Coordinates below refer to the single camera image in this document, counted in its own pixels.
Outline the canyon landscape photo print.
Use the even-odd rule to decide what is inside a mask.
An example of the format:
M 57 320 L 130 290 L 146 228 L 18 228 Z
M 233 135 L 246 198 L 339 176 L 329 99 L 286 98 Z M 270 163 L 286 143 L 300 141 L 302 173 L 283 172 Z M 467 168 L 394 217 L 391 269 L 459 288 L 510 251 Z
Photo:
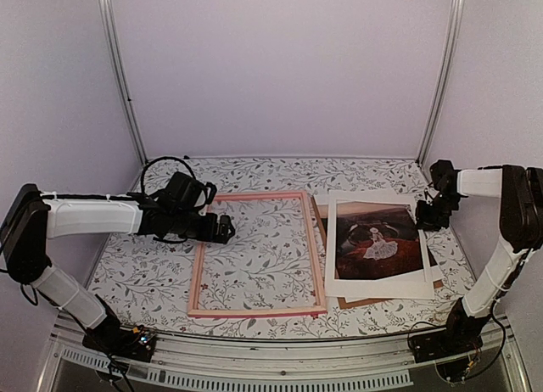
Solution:
M 376 281 L 424 269 L 421 239 L 408 204 L 339 201 L 335 277 Z

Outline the white mat board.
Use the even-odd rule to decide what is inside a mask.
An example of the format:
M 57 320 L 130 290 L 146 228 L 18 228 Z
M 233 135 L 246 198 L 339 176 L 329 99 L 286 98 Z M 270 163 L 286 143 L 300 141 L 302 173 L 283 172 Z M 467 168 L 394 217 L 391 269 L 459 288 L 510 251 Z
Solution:
M 346 299 L 422 299 L 434 298 L 434 279 L 428 257 L 428 246 L 422 230 L 418 230 L 423 251 L 424 269 L 395 277 L 370 280 L 340 280 L 335 277 L 335 217 L 339 201 L 362 201 L 376 203 L 408 204 L 415 222 L 416 200 L 411 195 L 399 195 L 392 189 L 361 192 L 332 190 L 327 195 L 327 245 L 325 290 L 328 297 Z

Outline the pink wooden picture frame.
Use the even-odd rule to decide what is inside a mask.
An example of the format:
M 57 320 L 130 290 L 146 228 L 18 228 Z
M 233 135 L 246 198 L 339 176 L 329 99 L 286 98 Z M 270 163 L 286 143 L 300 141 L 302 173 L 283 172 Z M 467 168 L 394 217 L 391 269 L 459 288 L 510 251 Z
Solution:
M 319 315 L 327 310 L 311 201 L 304 190 L 224 193 L 227 244 L 196 249 L 187 314 L 196 318 Z

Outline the brown fibreboard backing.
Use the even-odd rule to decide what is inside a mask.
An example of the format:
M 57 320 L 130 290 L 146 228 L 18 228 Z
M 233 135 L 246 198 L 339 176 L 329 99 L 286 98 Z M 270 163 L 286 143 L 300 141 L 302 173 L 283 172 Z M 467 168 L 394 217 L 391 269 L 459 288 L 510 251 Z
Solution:
M 313 210 L 315 212 L 315 216 L 317 218 L 317 225 L 319 228 L 319 232 L 322 238 L 322 243 L 324 246 L 327 245 L 327 195 L 315 195 L 311 197 L 311 203 Z M 443 279 L 444 275 L 441 272 L 440 268 L 438 267 L 438 263 L 436 262 L 435 258 L 430 252 L 430 249 L 428 249 L 428 257 L 430 261 L 430 266 L 433 273 L 433 279 L 434 279 L 434 289 L 442 288 L 444 286 Z M 366 305 L 373 305 L 377 303 L 382 303 L 385 301 L 389 301 L 389 299 L 363 299 L 363 300 L 351 300 L 348 301 L 343 297 L 337 298 L 339 308 L 341 310 L 349 309 L 349 308 L 355 308 L 355 307 L 361 307 Z

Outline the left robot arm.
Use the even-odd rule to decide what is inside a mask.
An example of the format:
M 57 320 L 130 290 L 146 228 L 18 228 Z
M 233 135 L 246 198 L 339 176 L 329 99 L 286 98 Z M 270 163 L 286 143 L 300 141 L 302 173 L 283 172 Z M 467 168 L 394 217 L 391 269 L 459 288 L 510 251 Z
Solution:
M 203 212 L 214 196 L 212 187 L 181 195 L 167 190 L 151 195 L 57 194 L 27 183 L 1 225 L 4 271 L 73 316 L 107 352 L 120 352 L 126 335 L 119 318 L 106 302 L 54 263 L 49 244 L 114 233 L 171 244 L 186 240 L 225 244 L 235 234 L 230 216 Z

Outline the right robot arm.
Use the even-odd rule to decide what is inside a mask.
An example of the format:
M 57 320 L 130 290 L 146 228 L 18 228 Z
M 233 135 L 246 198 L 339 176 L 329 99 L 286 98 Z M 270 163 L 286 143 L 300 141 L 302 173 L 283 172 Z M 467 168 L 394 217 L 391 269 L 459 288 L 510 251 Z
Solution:
M 473 287 L 452 307 L 439 335 L 442 351 L 455 355 L 480 335 L 497 301 L 542 248 L 542 169 L 494 165 L 458 170 L 449 160 L 437 160 L 429 171 L 436 194 L 429 201 L 419 200 L 416 208 L 416 227 L 425 232 L 449 227 L 463 198 L 500 200 L 495 250 Z

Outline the floral patterned table cover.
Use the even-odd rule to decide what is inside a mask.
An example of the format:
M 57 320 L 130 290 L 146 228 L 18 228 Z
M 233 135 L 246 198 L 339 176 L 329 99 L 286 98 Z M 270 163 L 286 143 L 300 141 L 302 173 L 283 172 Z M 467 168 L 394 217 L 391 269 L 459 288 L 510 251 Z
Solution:
M 408 160 L 192 159 L 197 178 L 222 193 L 305 190 L 392 189 L 421 196 L 426 182 Z M 205 308 L 244 309 L 274 303 L 312 301 L 311 268 L 298 224 L 282 234 L 297 208 L 252 204 L 232 212 L 237 230 L 230 252 L 209 249 L 200 285 Z M 89 288 L 125 324 L 143 323 L 160 331 L 247 339 L 334 339 L 398 333 L 424 322 L 442 323 L 452 304 L 473 286 L 465 256 L 450 232 L 428 235 L 443 284 L 432 300 L 391 300 L 342 309 L 337 300 L 318 316 L 278 318 L 192 318 L 187 314 L 196 244 L 161 244 L 148 237 L 111 236 Z

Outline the perforated metal strip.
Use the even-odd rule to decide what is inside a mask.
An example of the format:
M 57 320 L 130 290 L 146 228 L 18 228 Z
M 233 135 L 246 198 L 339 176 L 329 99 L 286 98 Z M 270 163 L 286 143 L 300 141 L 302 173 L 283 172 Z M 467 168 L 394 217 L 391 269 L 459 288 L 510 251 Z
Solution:
M 409 386 L 406 342 L 159 339 L 151 362 L 120 358 L 130 380 L 193 391 L 377 391 Z

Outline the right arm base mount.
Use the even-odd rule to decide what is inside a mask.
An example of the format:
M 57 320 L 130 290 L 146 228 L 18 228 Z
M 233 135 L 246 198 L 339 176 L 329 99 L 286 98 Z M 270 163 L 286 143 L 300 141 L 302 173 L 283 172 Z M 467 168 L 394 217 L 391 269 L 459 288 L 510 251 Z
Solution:
M 440 329 L 429 333 L 408 333 L 407 344 L 416 363 L 435 361 L 475 351 L 483 346 L 479 333 Z

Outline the aluminium front rail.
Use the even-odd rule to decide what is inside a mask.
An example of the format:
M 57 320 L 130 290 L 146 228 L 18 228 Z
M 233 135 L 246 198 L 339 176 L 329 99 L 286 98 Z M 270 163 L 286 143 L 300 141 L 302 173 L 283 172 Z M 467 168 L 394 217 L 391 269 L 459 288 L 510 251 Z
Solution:
M 377 337 L 241 340 L 158 333 L 149 361 L 122 359 L 124 372 L 85 348 L 60 315 L 39 373 L 41 391 L 529 391 L 506 318 L 483 331 L 481 348 L 416 361 L 411 342 L 431 328 Z

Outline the right aluminium corner post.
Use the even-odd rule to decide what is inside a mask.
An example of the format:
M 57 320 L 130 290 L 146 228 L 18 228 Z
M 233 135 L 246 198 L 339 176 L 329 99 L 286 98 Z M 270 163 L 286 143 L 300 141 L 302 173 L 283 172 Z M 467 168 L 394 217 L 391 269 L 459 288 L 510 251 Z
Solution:
M 419 165 L 425 164 L 438 127 L 462 26 L 464 3 L 465 0 L 451 0 L 450 14 L 445 33 L 445 45 L 439 67 L 437 83 L 434 89 L 426 126 L 424 128 L 423 139 L 417 152 L 417 163 Z

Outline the aluminium corner post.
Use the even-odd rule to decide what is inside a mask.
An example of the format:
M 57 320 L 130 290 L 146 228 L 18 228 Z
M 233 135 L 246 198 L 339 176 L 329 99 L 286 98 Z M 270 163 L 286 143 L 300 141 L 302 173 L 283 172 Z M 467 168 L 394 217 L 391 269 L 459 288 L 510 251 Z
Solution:
M 439 67 L 437 83 L 434 89 L 426 126 L 424 128 L 423 139 L 417 152 L 417 163 L 419 165 L 425 164 L 438 127 L 462 26 L 464 3 L 465 0 L 451 0 L 450 14 L 445 33 L 445 45 Z
M 98 0 L 98 6 L 104 28 L 106 45 L 109 50 L 112 70 L 120 96 L 121 107 L 125 116 L 128 132 L 132 140 L 132 145 L 135 149 L 138 162 L 141 165 L 145 165 L 148 162 L 148 156 L 144 147 L 143 137 L 137 123 L 137 117 L 132 102 L 132 95 L 123 65 L 119 37 L 115 24 L 113 3 L 112 0 Z

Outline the left aluminium corner post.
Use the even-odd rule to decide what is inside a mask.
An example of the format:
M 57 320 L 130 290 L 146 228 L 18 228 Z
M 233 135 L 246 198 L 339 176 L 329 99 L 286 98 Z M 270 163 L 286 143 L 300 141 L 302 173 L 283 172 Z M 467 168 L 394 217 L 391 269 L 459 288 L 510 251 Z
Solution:
M 132 145 L 135 149 L 138 162 L 141 165 L 145 165 L 148 162 L 148 156 L 144 147 L 143 137 L 137 123 L 137 117 L 132 102 L 132 95 L 123 65 L 119 37 L 115 24 L 113 3 L 112 0 L 98 0 L 98 6 L 104 28 L 106 45 L 109 50 L 112 70 L 120 96 L 121 107 L 125 116 L 128 132 L 132 140 Z

